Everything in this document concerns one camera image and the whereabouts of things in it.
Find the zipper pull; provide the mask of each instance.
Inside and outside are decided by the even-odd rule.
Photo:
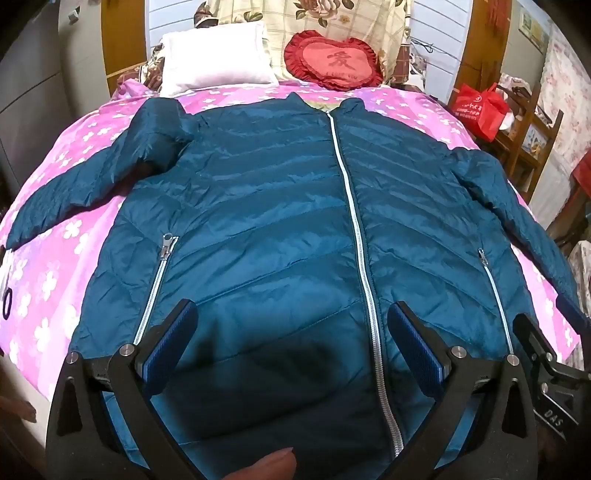
[[[480,261],[482,262],[482,264],[488,267],[488,260],[486,259],[486,255],[484,254],[483,248],[478,249],[478,256],[480,257]]]
[[[166,260],[170,255],[170,247],[173,244],[173,234],[167,233],[162,236],[162,249],[160,250],[160,260]]]

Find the zipper pocket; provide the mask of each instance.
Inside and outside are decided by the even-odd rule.
[[[491,270],[488,268],[488,260],[486,259],[486,255],[484,253],[483,248],[478,249],[478,257],[480,257],[480,261],[482,262],[482,266],[484,267],[486,274],[488,275],[488,280],[491,282],[492,291],[495,293],[496,304],[499,307],[499,312],[501,312],[501,320],[503,321],[503,328],[505,329],[505,338],[507,340],[507,348],[509,349],[509,353],[513,354],[513,342],[511,341],[511,335],[509,334],[509,324],[507,323],[507,318],[505,317],[505,310],[503,309],[503,304],[501,303],[501,297],[499,296],[499,291],[496,289],[495,279],[492,278]]]
[[[148,322],[150,321],[150,316],[152,315],[152,310],[154,309],[154,303],[156,302],[158,291],[160,290],[160,284],[162,283],[162,279],[164,278],[164,271],[166,270],[168,258],[172,254],[174,246],[177,244],[177,241],[178,237],[173,236],[173,234],[171,233],[167,233],[162,236],[162,248],[160,249],[160,254],[158,256],[158,258],[160,259],[160,262],[158,263],[158,270],[156,271],[156,276],[154,277],[154,281],[152,282],[152,287],[150,288],[150,295],[148,296],[148,301],[146,302],[146,307],[144,309],[144,313],[142,314],[142,319],[139,323],[138,330],[137,332],[135,332],[134,345],[140,343],[141,339],[144,336],[144,333],[148,326]]]

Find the jacket sleeve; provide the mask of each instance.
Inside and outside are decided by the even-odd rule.
[[[525,249],[558,294],[575,305],[577,288],[564,255],[542,226],[523,207],[509,185],[497,159],[480,150],[455,148],[450,152],[450,168],[460,184],[501,220],[503,227]]]
[[[147,100],[113,145],[31,195],[17,214],[6,248],[16,249],[60,223],[76,209],[91,207],[140,164],[148,164],[153,174],[167,171],[191,140],[184,129],[191,123],[187,117],[176,100]]]

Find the white pillow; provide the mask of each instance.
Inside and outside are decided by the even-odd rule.
[[[160,96],[240,83],[278,85],[263,49],[264,28],[258,21],[167,33]]]

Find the chinese character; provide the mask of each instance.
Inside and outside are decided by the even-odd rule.
[[[326,57],[327,59],[335,58],[336,60],[333,63],[329,63],[330,67],[347,67],[350,70],[354,70],[354,68],[347,64],[347,59],[351,58],[351,56],[344,51],[338,51]]]

